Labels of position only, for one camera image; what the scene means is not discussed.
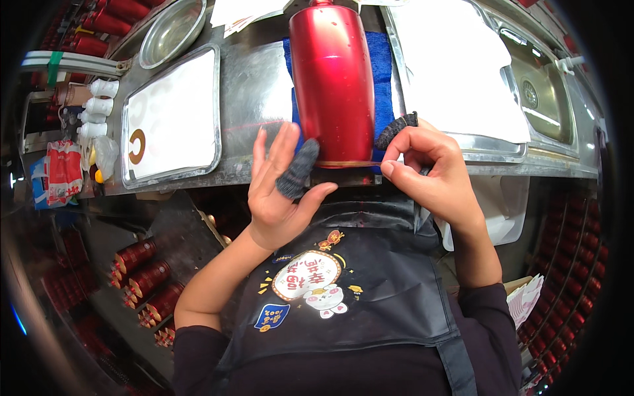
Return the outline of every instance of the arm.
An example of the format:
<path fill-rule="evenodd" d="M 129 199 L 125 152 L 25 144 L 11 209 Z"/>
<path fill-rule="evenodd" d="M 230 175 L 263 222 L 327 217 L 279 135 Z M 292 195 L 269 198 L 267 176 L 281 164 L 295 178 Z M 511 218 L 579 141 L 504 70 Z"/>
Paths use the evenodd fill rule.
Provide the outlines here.
<path fill-rule="evenodd" d="M 426 121 L 419 119 L 418 124 L 405 127 L 387 147 L 381 163 L 383 175 L 449 223 L 461 287 L 501 283 L 500 260 L 489 239 L 458 143 Z M 401 153 L 405 164 L 395 161 Z M 418 174 L 424 165 L 433 165 L 427 176 Z"/>
<path fill-rule="evenodd" d="M 337 189 L 335 183 L 319 184 L 299 204 L 294 204 L 277 190 L 275 181 L 293 160 L 299 127 L 284 123 L 268 158 L 265 158 L 265 140 L 266 131 L 261 129 L 253 148 L 249 186 L 251 223 L 187 284 L 174 311 L 176 329 L 201 325 L 220 331 L 220 311 L 240 281 L 274 250 L 305 230 L 326 195 Z"/>

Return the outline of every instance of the fingernail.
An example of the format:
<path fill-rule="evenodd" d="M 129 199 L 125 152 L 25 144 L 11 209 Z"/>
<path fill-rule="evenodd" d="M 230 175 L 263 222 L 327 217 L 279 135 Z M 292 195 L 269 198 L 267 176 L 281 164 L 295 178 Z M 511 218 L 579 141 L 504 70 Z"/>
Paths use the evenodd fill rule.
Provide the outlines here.
<path fill-rule="evenodd" d="M 393 171 L 394 165 L 392 164 L 392 161 L 385 161 L 381 164 L 381 172 L 383 172 L 383 175 L 391 177 Z"/>
<path fill-rule="evenodd" d="M 336 184 L 335 184 L 334 186 L 330 186 L 330 187 L 328 187 L 328 188 L 326 189 L 326 194 L 333 193 L 333 192 L 334 192 L 337 188 L 339 188 L 339 186 L 338 186 L 338 185 L 336 185 Z"/>

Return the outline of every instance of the sink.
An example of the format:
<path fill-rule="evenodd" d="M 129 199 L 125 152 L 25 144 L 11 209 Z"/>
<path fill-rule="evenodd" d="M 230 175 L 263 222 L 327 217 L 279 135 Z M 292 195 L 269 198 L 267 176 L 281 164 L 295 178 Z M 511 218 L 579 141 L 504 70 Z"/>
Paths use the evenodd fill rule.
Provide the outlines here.
<path fill-rule="evenodd" d="M 500 29 L 511 55 L 522 110 L 538 133 L 560 143 L 573 141 L 573 120 L 561 74 L 544 51 L 511 29 Z"/>

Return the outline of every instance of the white plastic bottle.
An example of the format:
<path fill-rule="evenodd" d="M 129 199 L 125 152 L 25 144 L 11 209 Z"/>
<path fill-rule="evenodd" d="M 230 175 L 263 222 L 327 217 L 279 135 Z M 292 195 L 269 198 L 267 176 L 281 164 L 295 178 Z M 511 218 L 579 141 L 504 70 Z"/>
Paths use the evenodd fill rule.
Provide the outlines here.
<path fill-rule="evenodd" d="M 97 79 L 90 84 L 90 93 L 95 96 L 108 96 L 114 98 L 119 90 L 119 81 L 104 81 Z"/>
<path fill-rule="evenodd" d="M 84 125 L 77 128 L 77 134 L 84 138 L 104 136 L 107 133 L 108 124 L 93 124 L 92 122 L 86 122 Z"/>
<path fill-rule="evenodd" d="M 80 114 L 77 114 L 77 119 L 81 120 L 82 124 L 86 122 L 92 122 L 94 124 L 104 124 L 106 122 L 106 116 L 99 113 L 89 113 L 87 111 L 83 111 Z"/>
<path fill-rule="evenodd" d="M 112 113 L 113 105 L 114 100 L 112 99 L 90 98 L 86 103 L 82 105 L 82 107 L 91 114 L 97 113 L 108 116 L 110 115 L 110 113 Z"/>

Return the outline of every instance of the apron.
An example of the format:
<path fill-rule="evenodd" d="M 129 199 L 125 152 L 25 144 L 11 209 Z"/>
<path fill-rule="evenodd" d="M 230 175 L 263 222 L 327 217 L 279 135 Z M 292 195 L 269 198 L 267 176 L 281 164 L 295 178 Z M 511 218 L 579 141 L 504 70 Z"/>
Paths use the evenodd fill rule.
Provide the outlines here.
<path fill-rule="evenodd" d="M 441 278 L 426 252 L 439 244 L 428 219 L 417 235 L 413 202 L 322 205 L 313 223 L 249 276 L 233 337 L 214 373 L 256 359 L 384 345 L 436 348 L 453 395 L 476 395 L 473 367 Z"/>

